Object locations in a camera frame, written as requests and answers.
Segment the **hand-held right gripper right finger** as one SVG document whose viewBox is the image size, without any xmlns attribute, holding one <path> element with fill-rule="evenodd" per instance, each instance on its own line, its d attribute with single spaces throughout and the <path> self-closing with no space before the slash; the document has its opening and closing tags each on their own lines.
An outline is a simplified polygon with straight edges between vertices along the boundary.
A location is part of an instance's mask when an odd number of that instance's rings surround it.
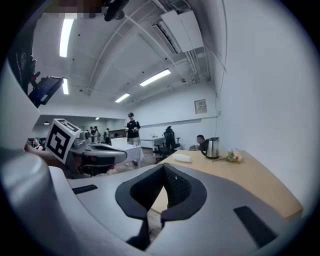
<svg viewBox="0 0 320 256">
<path fill-rule="evenodd" d="M 207 199 L 203 183 L 169 163 L 162 165 L 162 185 L 167 193 L 167 209 L 162 211 L 162 223 L 184 221 L 196 214 Z"/>
</svg>

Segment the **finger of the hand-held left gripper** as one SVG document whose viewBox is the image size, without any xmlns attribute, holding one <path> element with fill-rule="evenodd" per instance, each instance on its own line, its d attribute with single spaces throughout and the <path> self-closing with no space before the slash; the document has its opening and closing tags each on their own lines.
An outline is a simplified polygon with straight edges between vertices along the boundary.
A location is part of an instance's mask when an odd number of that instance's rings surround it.
<svg viewBox="0 0 320 256">
<path fill-rule="evenodd" d="M 103 143 L 90 143 L 87 146 L 87 152 L 92 154 L 102 153 L 126 153 L 124 150 Z"/>
<path fill-rule="evenodd" d="M 86 149 L 83 152 L 84 166 L 114 166 L 124 162 L 127 159 L 127 153 L 122 150 L 96 150 Z"/>
</svg>

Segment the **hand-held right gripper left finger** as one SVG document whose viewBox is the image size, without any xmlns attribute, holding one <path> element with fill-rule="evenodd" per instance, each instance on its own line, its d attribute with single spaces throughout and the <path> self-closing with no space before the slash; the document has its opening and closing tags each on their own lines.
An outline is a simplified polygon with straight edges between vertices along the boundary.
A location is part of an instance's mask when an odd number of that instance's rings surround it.
<svg viewBox="0 0 320 256">
<path fill-rule="evenodd" d="M 148 211 L 164 186 L 164 166 L 158 164 L 120 184 L 115 200 L 127 217 L 142 221 L 138 235 L 126 242 L 142 251 L 150 245 Z"/>
</svg>

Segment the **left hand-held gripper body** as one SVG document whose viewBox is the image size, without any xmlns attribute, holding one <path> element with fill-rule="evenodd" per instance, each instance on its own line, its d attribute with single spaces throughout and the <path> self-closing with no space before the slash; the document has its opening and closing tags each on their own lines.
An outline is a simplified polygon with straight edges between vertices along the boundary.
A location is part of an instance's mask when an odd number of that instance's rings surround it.
<svg viewBox="0 0 320 256">
<path fill-rule="evenodd" d="M 83 131 L 63 118 L 55 118 L 46 137 L 45 148 L 60 161 L 71 178 L 82 178 L 74 157 L 81 157 L 90 144 Z"/>
</svg>

